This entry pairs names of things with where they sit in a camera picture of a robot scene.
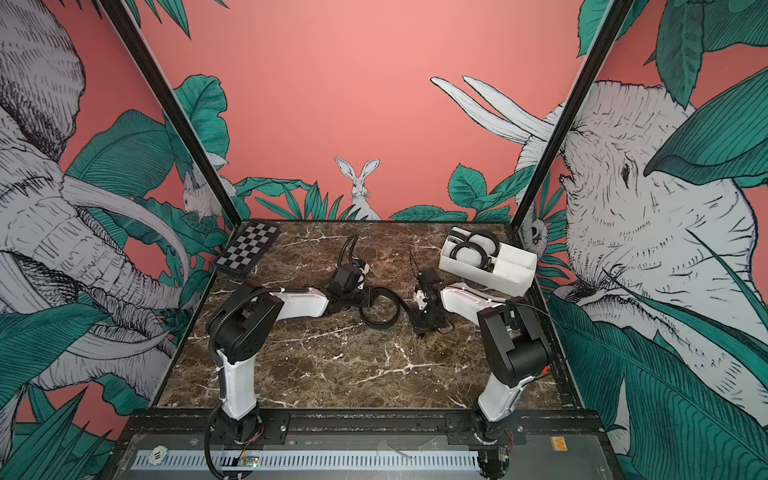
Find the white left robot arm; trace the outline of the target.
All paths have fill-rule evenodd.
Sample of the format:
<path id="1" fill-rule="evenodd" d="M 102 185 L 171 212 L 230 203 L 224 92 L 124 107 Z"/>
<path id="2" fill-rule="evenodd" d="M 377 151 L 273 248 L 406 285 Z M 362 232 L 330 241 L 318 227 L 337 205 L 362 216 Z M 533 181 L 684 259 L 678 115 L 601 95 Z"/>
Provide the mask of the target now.
<path id="1" fill-rule="evenodd" d="M 354 260 L 336 268 L 329 281 L 302 289 L 241 285 L 208 326 L 223 412 L 240 421 L 257 407 L 255 356 L 274 324 L 294 318 L 330 316 L 359 301 L 369 266 Z"/>

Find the long black belt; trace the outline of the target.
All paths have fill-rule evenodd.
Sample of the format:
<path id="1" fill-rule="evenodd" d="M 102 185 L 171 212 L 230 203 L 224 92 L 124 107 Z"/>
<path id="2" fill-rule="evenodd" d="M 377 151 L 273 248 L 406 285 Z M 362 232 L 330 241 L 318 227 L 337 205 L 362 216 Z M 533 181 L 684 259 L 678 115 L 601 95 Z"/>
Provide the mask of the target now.
<path id="1" fill-rule="evenodd" d="M 364 324 L 374 330 L 387 330 L 399 320 L 407 320 L 411 309 L 394 291 L 384 287 L 366 287 L 359 306 Z"/>

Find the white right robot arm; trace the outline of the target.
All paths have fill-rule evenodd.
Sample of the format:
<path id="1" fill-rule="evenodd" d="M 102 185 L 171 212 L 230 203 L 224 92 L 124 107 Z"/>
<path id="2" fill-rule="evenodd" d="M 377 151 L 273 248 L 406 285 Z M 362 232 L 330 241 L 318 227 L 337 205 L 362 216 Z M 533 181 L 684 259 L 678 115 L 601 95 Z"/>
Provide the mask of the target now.
<path id="1" fill-rule="evenodd" d="M 417 273 L 415 278 L 416 308 L 410 319 L 416 334 L 452 331 L 451 315 L 480 329 L 490 375 L 473 411 L 476 437 L 484 443 L 512 438 L 516 403 L 551 363 L 552 349 L 536 309 L 463 282 L 447 284 L 433 268 Z"/>

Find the black belt with metal buckle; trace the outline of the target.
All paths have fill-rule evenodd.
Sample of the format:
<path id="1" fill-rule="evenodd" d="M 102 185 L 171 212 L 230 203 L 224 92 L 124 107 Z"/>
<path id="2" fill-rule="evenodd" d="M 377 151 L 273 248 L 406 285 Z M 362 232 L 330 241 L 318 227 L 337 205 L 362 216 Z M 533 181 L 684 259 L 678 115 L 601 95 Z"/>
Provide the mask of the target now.
<path id="1" fill-rule="evenodd" d="M 491 257 L 496 257 L 500 252 L 501 242 L 498 237 L 489 230 L 469 231 L 454 227 L 450 235 L 455 238 L 456 243 L 469 242 L 483 248 L 485 253 Z"/>

